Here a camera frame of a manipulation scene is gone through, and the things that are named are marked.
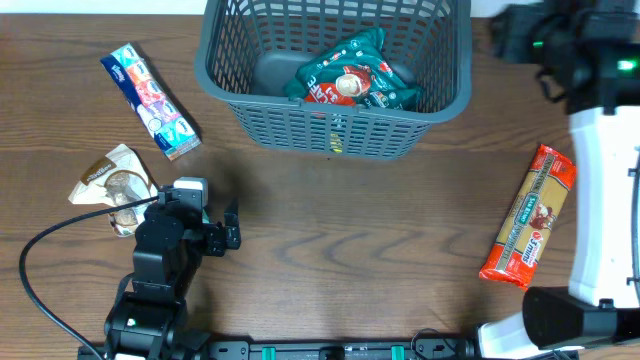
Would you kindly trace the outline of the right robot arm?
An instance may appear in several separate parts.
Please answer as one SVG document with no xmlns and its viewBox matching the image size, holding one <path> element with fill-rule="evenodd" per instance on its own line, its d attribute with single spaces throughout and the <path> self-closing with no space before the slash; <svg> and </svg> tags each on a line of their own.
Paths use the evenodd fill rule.
<svg viewBox="0 0 640 360">
<path fill-rule="evenodd" d="M 565 287 L 533 287 L 481 325 L 486 359 L 574 359 L 639 339 L 639 16 L 631 1 L 510 4 L 491 22 L 494 54 L 539 66 L 566 105 L 577 160 L 577 243 Z"/>
</svg>

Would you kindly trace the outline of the green coffee bag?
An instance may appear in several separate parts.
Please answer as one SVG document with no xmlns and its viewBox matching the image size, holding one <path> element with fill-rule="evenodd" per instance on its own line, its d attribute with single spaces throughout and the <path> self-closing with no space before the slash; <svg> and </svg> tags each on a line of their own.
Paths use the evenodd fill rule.
<svg viewBox="0 0 640 360">
<path fill-rule="evenodd" d="M 386 31 L 369 28 L 300 66 L 285 85 L 292 100 L 411 111 L 422 89 L 406 84 L 382 56 Z"/>
</svg>

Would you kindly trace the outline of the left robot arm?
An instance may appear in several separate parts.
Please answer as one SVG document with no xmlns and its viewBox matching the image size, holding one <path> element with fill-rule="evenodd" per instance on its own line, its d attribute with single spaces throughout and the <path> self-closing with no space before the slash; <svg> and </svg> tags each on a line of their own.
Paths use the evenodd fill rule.
<svg viewBox="0 0 640 360">
<path fill-rule="evenodd" d="M 207 359 L 210 335 L 186 328 L 186 294 L 205 256 L 241 246 L 239 204 L 204 220 L 206 191 L 165 186 L 135 232 L 133 272 L 122 279 L 104 325 L 106 359 Z"/>
</svg>

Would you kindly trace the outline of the orange spaghetti pack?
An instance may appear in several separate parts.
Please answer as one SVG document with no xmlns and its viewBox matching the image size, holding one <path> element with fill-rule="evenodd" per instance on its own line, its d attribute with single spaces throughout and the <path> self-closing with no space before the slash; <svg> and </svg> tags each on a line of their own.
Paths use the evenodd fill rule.
<svg viewBox="0 0 640 360">
<path fill-rule="evenodd" d="M 481 279 L 529 287 L 554 223 L 572 190 L 572 161 L 541 145 L 481 270 Z"/>
</svg>

